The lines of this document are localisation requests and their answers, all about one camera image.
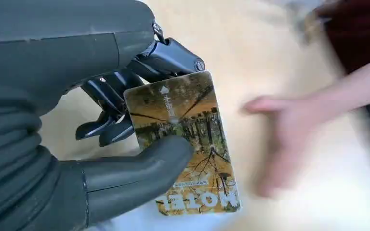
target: tree image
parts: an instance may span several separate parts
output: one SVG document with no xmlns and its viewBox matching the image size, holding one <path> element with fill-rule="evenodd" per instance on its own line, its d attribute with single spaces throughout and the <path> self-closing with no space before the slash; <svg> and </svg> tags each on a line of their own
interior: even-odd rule
<svg viewBox="0 0 370 231">
<path fill-rule="evenodd" d="M 240 208 L 211 76 L 190 74 L 126 91 L 139 144 L 186 138 L 194 155 L 176 183 L 156 199 L 161 214 L 234 212 Z"/>
</svg>

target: arrow symbol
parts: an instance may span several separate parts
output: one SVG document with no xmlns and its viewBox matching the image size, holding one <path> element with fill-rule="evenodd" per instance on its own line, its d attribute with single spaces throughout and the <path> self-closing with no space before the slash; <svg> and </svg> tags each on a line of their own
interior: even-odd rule
<svg viewBox="0 0 370 231">
<path fill-rule="evenodd" d="M 170 92 L 170 90 L 167 87 L 163 86 L 161 88 L 160 92 L 161 92 L 161 94 L 168 94 Z"/>
</svg>

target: beige table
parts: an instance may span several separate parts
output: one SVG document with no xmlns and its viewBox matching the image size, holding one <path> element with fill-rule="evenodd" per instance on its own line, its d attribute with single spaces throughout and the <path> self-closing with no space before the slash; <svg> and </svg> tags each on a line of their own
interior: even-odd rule
<svg viewBox="0 0 370 231">
<path fill-rule="evenodd" d="M 252 193 L 269 127 L 263 116 L 244 115 L 240 107 L 257 95 L 301 95 L 332 83 L 341 71 L 332 65 L 335 59 L 323 36 L 303 45 L 286 11 L 257 0 L 146 2 L 165 34 L 201 56 L 214 77 L 243 209 L 215 220 L 210 229 L 370 231 L 370 131 L 360 113 L 338 118 L 315 135 L 294 189 L 280 192 L 277 200 Z M 59 158 L 138 153 L 134 136 L 104 149 L 96 138 L 74 141 L 77 126 L 99 112 L 89 97 L 74 90 L 43 117 L 44 144 Z M 157 219 L 171 230 L 174 220 Z M 201 226 L 195 218 L 181 219 L 175 221 Z"/>
</svg>

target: robotic hand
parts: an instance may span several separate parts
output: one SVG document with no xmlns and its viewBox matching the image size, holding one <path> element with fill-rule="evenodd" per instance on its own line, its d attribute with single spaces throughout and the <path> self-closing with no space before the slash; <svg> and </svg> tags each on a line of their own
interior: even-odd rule
<svg viewBox="0 0 370 231">
<path fill-rule="evenodd" d="M 39 116 L 81 86 L 103 112 L 76 138 L 109 145 L 133 133 L 122 93 L 140 76 L 203 69 L 141 2 L 0 0 L 0 230 L 79 230 L 167 191 L 192 155 L 185 139 L 163 138 L 132 158 L 58 161 L 39 145 Z"/>
</svg>

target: blurred hand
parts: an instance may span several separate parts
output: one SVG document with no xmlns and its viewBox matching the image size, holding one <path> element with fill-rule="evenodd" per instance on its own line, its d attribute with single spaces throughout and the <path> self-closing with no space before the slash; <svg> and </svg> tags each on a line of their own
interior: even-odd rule
<svg viewBox="0 0 370 231">
<path fill-rule="evenodd" d="M 286 188 L 303 164 L 304 148 L 311 131 L 321 123 L 317 111 L 305 100 L 260 97 L 245 104 L 250 113 L 266 113 L 274 118 L 274 153 L 259 185 L 259 195 L 271 197 L 274 190 Z"/>
</svg>

